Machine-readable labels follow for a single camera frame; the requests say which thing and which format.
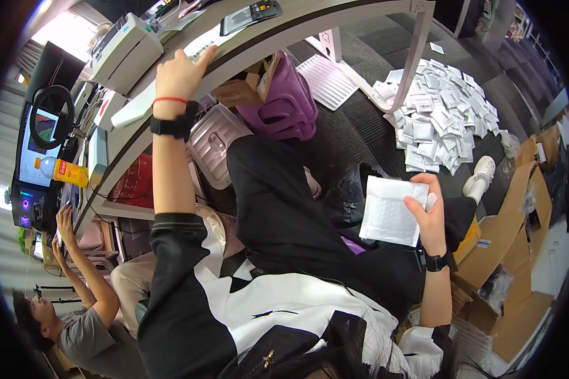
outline white printer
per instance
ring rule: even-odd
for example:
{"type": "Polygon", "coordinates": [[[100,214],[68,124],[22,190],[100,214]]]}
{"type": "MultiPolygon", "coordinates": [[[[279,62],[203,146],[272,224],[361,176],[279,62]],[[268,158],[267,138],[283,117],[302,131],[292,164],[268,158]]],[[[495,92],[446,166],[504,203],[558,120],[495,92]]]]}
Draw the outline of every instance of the white printer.
{"type": "Polygon", "coordinates": [[[93,76],[102,86],[127,95],[163,51],[152,28],[128,13],[93,47],[93,76]]]}

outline woman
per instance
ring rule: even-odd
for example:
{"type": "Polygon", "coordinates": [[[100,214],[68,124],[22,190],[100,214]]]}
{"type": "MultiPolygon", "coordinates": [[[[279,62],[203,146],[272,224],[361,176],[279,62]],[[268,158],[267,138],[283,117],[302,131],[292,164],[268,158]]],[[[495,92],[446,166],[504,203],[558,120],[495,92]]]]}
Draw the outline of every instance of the woman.
{"type": "MultiPolygon", "coordinates": [[[[437,374],[452,360],[449,267],[423,272],[413,251],[393,244],[353,254],[315,206],[302,162],[278,141],[246,136],[228,149],[237,235],[251,251],[250,261],[270,275],[219,278],[223,258],[210,228],[194,214],[192,180],[188,166],[181,164],[191,127],[183,116],[187,100],[214,51],[207,49],[193,64],[179,50],[159,65],[156,76],[151,123],[156,218],[150,243],[157,262],[138,332],[149,376],[437,374]],[[395,345],[390,337],[399,321],[420,301],[421,327],[409,329],[395,345]]],[[[455,251],[475,201],[443,201],[434,175],[420,174],[411,181],[428,184],[437,196],[428,213],[405,198],[419,223],[425,253],[455,251]]]]}

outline orange juice bottle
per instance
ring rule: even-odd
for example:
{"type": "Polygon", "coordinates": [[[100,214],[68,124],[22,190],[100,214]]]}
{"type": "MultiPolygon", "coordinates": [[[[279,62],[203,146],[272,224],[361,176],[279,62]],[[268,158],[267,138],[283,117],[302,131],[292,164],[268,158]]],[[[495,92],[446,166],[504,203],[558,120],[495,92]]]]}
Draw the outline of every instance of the orange juice bottle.
{"type": "Polygon", "coordinates": [[[64,181],[79,187],[86,187],[89,183],[89,173],[85,167],[52,156],[44,159],[36,158],[34,168],[40,170],[49,179],[64,181]]]}

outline white and black jacket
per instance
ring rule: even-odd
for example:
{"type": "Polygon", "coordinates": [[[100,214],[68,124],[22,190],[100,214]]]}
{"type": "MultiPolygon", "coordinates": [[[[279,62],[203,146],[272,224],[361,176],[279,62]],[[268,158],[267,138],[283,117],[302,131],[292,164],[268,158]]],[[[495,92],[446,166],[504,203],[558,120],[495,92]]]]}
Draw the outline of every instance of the white and black jacket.
{"type": "Polygon", "coordinates": [[[210,230],[196,215],[156,215],[152,296],[138,331],[150,378],[252,377],[270,351],[278,364],[328,345],[336,325],[363,341],[362,362],[378,378],[439,370],[448,328],[411,328],[397,346],[395,317],[343,286],[294,273],[219,278],[221,247],[210,230]]]}

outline white shoe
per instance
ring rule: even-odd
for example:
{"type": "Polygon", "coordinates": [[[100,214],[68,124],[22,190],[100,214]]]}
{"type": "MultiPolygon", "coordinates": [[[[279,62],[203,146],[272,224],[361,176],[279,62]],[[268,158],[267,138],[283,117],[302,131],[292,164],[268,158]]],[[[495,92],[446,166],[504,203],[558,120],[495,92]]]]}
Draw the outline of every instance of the white shoe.
{"type": "Polygon", "coordinates": [[[303,167],[304,171],[306,172],[306,180],[308,181],[308,186],[310,186],[310,191],[312,192],[312,198],[316,200],[320,196],[320,192],[322,188],[320,184],[313,178],[312,174],[310,173],[310,169],[307,167],[303,167]]]}
{"type": "Polygon", "coordinates": [[[471,197],[478,204],[493,181],[493,175],[495,175],[495,161],[488,155],[482,156],[476,163],[474,175],[463,185],[463,195],[471,197]]]}

